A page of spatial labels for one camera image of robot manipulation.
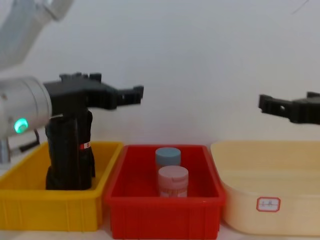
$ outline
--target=jar lid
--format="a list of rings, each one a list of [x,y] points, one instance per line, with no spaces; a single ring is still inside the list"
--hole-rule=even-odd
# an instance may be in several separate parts
[[[155,151],[156,164],[161,166],[180,165],[181,151],[175,147],[161,147]]]
[[[158,171],[158,184],[164,189],[184,189],[188,187],[189,172],[182,166],[164,166]]]

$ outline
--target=pink lid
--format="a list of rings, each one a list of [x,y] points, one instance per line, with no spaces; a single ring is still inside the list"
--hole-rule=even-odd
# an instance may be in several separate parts
[[[188,178],[189,172],[182,166],[164,166],[158,171],[158,184],[164,189],[185,189]]]

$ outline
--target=green indicator light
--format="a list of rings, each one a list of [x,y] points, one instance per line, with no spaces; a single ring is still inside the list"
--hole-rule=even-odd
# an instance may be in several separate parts
[[[22,134],[28,128],[28,121],[25,118],[18,119],[14,124],[14,130],[17,134]]]

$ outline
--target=plastic bin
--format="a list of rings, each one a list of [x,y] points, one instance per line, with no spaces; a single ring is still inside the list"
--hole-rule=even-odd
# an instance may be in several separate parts
[[[84,191],[45,190],[48,144],[0,178],[0,229],[96,231],[102,224],[102,194],[122,150],[119,142],[93,142],[96,178]]]
[[[156,149],[181,150],[188,197],[159,197]],[[216,239],[225,203],[211,155],[200,145],[130,145],[119,158],[105,201],[114,239]]]
[[[319,141],[225,141],[211,151],[227,194],[223,219],[231,227],[320,236]]]

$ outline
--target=pink jar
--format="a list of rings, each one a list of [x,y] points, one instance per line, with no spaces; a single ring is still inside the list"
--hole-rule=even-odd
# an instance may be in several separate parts
[[[160,197],[187,197],[189,172],[182,166],[164,166],[158,171]]]

